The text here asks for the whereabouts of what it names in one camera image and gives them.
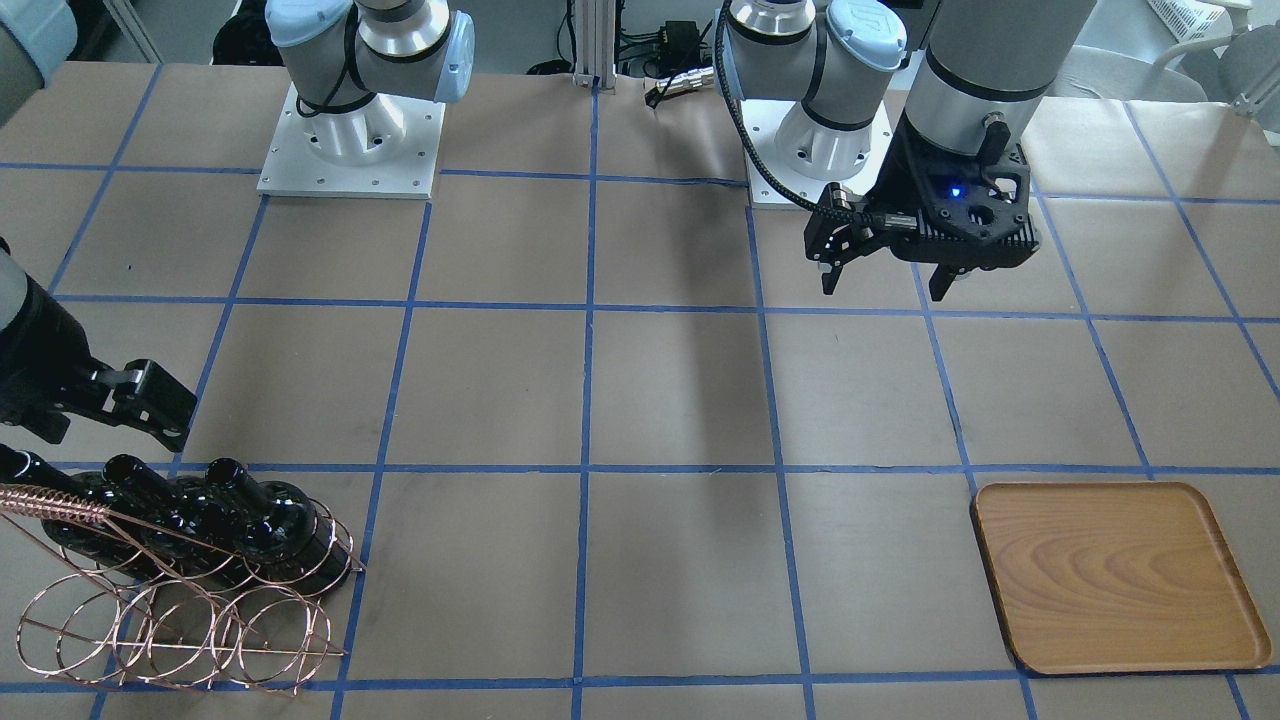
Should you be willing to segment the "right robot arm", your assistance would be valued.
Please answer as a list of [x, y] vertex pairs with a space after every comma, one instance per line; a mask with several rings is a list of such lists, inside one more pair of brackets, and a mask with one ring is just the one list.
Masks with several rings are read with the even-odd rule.
[[[466, 95], [474, 70], [472, 19], [445, 1], [269, 1], [265, 22], [291, 91], [259, 192], [429, 196], [444, 105]], [[1, 265], [3, 423], [58, 445], [79, 415], [182, 451], [195, 393], [152, 360], [97, 360], [78, 320], [9, 249]]]

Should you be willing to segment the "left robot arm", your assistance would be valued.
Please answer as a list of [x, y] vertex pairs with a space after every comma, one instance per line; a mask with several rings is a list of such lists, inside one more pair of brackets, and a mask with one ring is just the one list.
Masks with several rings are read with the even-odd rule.
[[966, 273], [1020, 266], [1041, 249], [1020, 146], [1091, 1], [937, 1], [911, 83], [870, 188], [876, 115], [913, 49], [906, 5], [724, 1], [713, 68], [749, 161], [809, 211], [804, 252], [832, 295], [844, 268], [887, 249], [931, 264], [934, 301]]

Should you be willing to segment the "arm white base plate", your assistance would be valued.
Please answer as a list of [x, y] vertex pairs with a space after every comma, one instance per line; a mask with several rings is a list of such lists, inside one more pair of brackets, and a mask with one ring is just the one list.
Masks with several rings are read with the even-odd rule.
[[740, 106], [765, 168], [797, 196], [815, 202], [828, 183], [838, 182], [859, 199], [876, 184], [892, 137], [884, 102], [869, 126], [850, 132], [813, 123], [797, 102], [746, 100]]
[[379, 94], [351, 113], [303, 117], [289, 87], [257, 191], [273, 197], [428, 201], [447, 108]]

